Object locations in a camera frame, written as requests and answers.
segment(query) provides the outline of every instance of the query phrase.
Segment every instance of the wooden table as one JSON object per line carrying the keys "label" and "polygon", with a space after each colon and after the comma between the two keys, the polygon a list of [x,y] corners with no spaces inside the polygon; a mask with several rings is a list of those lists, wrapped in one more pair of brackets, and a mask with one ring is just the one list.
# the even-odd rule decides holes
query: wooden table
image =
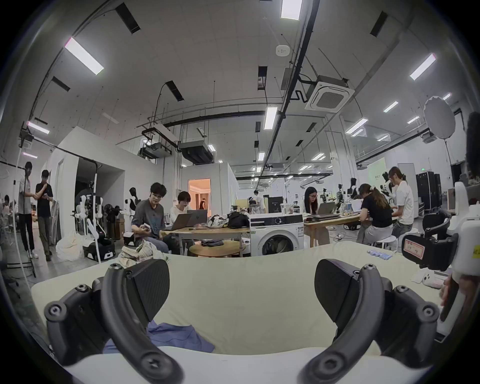
{"label": "wooden table", "polygon": [[328,226],[342,225],[358,221],[360,214],[354,214],[350,216],[342,216],[336,219],[315,221],[311,223],[303,223],[305,228],[305,234],[310,236],[310,248],[314,247],[315,240],[318,241],[318,245],[330,244],[330,236],[328,235]]}
{"label": "wooden table", "polygon": [[223,245],[217,245],[216,247],[204,247],[201,244],[195,244],[189,248],[189,251],[202,257],[226,257],[237,254],[239,252],[239,244],[236,240],[225,240]]}
{"label": "wooden table", "polygon": [[181,229],[176,229],[175,231],[164,231],[165,234],[175,233],[179,237],[180,249],[183,250],[183,240],[224,240],[224,239],[235,239],[240,242],[239,245],[239,256],[243,257],[243,247],[241,237],[242,234],[249,234],[250,228],[200,228],[194,229],[193,227],[186,227]]}

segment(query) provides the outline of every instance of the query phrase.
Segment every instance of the blue items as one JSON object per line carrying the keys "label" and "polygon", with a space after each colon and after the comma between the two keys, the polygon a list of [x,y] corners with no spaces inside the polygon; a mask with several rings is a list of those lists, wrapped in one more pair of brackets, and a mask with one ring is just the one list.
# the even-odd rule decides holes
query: blue items
{"label": "blue items", "polygon": [[[179,326],[167,323],[157,325],[151,321],[147,326],[147,334],[157,347],[179,347],[199,352],[212,352],[215,346],[201,337],[191,325]],[[119,353],[112,339],[107,341],[103,353]]]}

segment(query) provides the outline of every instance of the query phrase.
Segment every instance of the washing machine door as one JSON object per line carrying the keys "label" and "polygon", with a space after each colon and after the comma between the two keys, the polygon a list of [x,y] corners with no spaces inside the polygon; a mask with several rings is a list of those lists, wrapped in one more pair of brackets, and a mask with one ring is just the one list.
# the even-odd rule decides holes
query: washing machine door
{"label": "washing machine door", "polygon": [[299,240],[291,232],[284,229],[275,229],[262,236],[258,243],[257,255],[291,252],[298,248]]}

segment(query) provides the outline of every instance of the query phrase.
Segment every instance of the woman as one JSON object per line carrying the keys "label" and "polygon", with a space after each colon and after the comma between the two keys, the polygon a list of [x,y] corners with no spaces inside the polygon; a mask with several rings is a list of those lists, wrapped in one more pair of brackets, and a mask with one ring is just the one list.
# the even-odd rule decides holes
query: woman
{"label": "woman", "polygon": [[[363,198],[360,212],[362,223],[357,243],[372,244],[392,234],[392,209],[378,189],[369,184],[362,184],[359,194]],[[368,216],[373,219],[369,225]]]}
{"label": "woman", "polygon": [[305,191],[303,200],[303,212],[315,215],[318,211],[317,190],[314,187],[308,187]]}

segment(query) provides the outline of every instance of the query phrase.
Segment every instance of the black pipe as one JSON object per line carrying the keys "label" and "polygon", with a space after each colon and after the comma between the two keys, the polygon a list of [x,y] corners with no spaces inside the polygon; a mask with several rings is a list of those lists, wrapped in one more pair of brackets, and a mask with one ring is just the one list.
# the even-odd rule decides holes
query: black pipe
{"label": "black pipe", "polygon": [[423,135],[424,133],[428,132],[429,130],[430,130],[430,128],[425,128],[423,131],[419,131],[419,132],[417,132],[416,134],[414,134],[414,135],[406,138],[405,140],[402,140],[402,141],[400,141],[400,142],[398,142],[398,143],[395,143],[394,145],[391,145],[391,146],[388,147],[388,148],[382,149],[381,151],[375,153],[374,155],[370,155],[370,156],[368,156],[368,157],[366,157],[366,158],[364,158],[364,159],[362,159],[362,160],[357,161],[356,164],[357,164],[357,165],[358,165],[358,164],[361,164],[361,163],[363,163],[364,161],[370,160],[370,159],[373,158],[373,157],[376,157],[376,156],[378,156],[378,155],[381,155],[382,153],[385,153],[386,151],[389,151],[390,149],[394,149],[395,147],[398,147],[398,146],[401,145],[401,144],[404,144],[404,143],[406,143],[406,142],[409,142],[410,140],[415,139],[416,137],[419,137],[419,136]]}
{"label": "black pipe", "polygon": [[285,106],[280,114],[280,117],[276,123],[276,127],[273,132],[272,140],[270,141],[270,145],[268,147],[268,151],[266,153],[266,157],[264,158],[264,166],[262,167],[262,171],[260,175],[265,170],[265,165],[270,158],[270,155],[273,151],[273,146],[275,144],[276,137],[278,136],[278,132],[280,131],[280,126],[282,125],[282,121],[285,118],[285,114],[287,112],[288,105],[290,104],[290,99],[292,97],[293,91],[295,90],[295,86],[297,85],[297,79],[299,78],[301,66],[303,64],[303,59],[305,58],[305,54],[307,53],[308,43],[310,42],[310,37],[312,36],[313,26],[315,24],[315,19],[317,18],[318,13],[318,6],[320,5],[320,0],[313,0],[312,3],[312,11],[310,12],[310,17],[308,19],[307,28],[305,29],[305,36],[303,38],[303,42],[299,52],[299,58],[297,60],[297,66],[295,67],[295,71],[292,76],[292,81],[290,82],[290,86],[288,87],[287,96],[285,97]]}

